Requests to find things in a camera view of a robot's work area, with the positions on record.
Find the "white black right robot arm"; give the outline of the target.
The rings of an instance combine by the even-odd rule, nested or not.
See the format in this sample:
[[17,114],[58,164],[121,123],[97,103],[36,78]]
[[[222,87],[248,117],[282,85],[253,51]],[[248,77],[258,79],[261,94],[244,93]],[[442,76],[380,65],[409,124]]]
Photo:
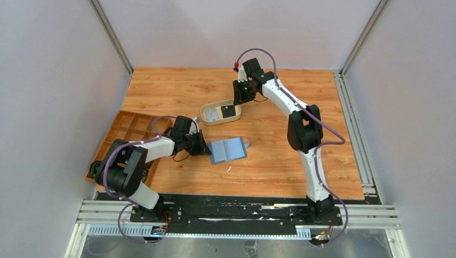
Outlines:
[[307,208],[302,217],[313,223],[327,219],[334,200],[323,173],[320,150],[323,126],[318,106],[296,98],[274,72],[265,72],[256,58],[243,64],[235,62],[233,70],[238,74],[233,81],[235,105],[251,102],[261,94],[288,117],[287,140],[301,159],[307,182]]

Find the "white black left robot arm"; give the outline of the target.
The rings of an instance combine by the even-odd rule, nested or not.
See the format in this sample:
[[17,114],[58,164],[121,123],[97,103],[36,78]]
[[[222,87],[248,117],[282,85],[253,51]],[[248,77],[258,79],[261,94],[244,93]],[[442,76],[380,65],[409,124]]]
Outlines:
[[126,141],[116,139],[96,169],[95,182],[108,195],[128,201],[142,216],[157,221],[168,213],[164,197],[143,181],[148,163],[163,157],[175,157],[185,151],[190,156],[211,155],[199,117],[177,116],[172,127],[151,139]]

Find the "black VIP credit card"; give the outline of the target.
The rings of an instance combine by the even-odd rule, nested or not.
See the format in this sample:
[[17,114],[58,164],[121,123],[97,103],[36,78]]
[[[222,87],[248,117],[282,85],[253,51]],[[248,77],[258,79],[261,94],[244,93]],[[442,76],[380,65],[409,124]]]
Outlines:
[[223,119],[236,116],[236,107],[234,105],[223,105],[220,107]]

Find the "cream oval plastic tray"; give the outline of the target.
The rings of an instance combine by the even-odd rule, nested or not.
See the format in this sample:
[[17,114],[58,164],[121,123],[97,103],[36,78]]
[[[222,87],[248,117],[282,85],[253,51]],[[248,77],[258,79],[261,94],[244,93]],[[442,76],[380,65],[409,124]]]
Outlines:
[[[232,121],[236,121],[236,120],[238,120],[240,118],[241,112],[242,112],[241,106],[240,105],[235,105],[235,107],[236,107],[236,116],[235,117],[231,117],[231,118],[223,119],[222,112],[220,110],[220,107],[223,106],[223,105],[233,105],[233,100],[232,99],[228,99],[228,100],[224,100],[224,101],[220,101],[220,102],[215,102],[215,103],[210,103],[210,104],[203,105],[201,107],[201,109],[200,109],[202,122],[205,125],[207,125],[207,126],[215,126],[215,125],[219,125],[219,124],[223,124],[223,123],[229,123],[229,122],[232,122]],[[219,112],[219,115],[220,115],[220,120],[213,121],[213,122],[208,122],[206,120],[206,117],[205,117],[205,110],[212,109],[212,108],[217,108],[218,109],[218,112]]]

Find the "blue leather card holder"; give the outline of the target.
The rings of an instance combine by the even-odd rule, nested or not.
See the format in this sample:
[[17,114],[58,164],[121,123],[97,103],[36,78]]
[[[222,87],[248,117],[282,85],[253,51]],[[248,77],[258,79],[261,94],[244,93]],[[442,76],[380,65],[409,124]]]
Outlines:
[[247,149],[250,145],[251,142],[244,142],[242,137],[210,142],[208,143],[208,147],[212,152],[210,155],[211,164],[219,164],[246,158]]

